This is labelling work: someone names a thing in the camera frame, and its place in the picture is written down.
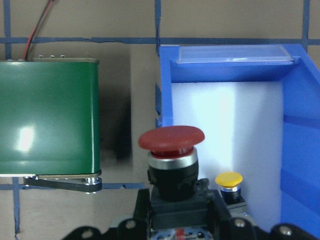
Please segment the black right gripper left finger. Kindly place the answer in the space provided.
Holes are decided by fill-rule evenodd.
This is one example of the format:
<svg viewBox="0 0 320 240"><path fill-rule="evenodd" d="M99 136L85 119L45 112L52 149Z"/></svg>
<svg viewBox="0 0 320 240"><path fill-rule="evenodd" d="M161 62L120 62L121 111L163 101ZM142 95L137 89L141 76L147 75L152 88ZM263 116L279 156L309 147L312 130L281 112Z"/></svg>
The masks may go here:
<svg viewBox="0 0 320 240"><path fill-rule="evenodd" d="M139 189L133 211L133 219L143 222L146 225L150 224L150 190L147 188Z"/></svg>

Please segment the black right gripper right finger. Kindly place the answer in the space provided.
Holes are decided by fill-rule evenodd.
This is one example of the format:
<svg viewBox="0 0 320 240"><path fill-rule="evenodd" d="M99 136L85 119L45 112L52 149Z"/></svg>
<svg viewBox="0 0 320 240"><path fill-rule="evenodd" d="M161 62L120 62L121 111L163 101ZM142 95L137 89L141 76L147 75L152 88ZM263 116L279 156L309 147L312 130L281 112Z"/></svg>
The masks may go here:
<svg viewBox="0 0 320 240"><path fill-rule="evenodd" d="M217 190L209 193L208 222L211 225L225 225L229 222L231 214Z"/></svg>

